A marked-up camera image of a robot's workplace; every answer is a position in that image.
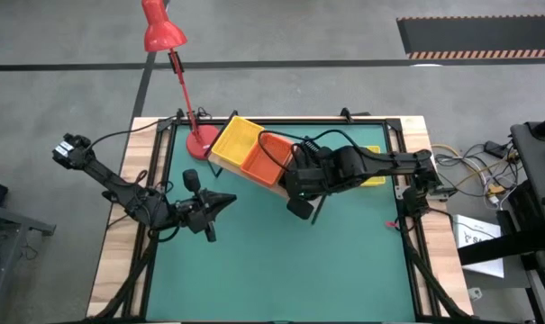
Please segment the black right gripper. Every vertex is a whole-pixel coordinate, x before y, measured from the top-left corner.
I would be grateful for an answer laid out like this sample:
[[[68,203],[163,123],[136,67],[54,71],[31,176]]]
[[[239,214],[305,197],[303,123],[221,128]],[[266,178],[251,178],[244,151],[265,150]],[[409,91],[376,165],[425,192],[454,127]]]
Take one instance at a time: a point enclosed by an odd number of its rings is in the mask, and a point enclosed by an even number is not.
[[[293,159],[284,173],[284,184],[291,199],[310,201],[320,195],[342,191],[337,157],[341,148],[293,146]]]

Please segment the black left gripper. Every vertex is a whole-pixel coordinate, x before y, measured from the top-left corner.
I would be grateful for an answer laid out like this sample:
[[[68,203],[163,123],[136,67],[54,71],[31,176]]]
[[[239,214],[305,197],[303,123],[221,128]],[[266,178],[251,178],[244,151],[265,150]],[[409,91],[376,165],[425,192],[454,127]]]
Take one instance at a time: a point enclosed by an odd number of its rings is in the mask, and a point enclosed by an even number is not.
[[[195,234],[202,231],[209,242],[215,242],[213,215],[217,215],[236,200],[235,194],[208,191],[177,201],[178,225],[189,228]]]

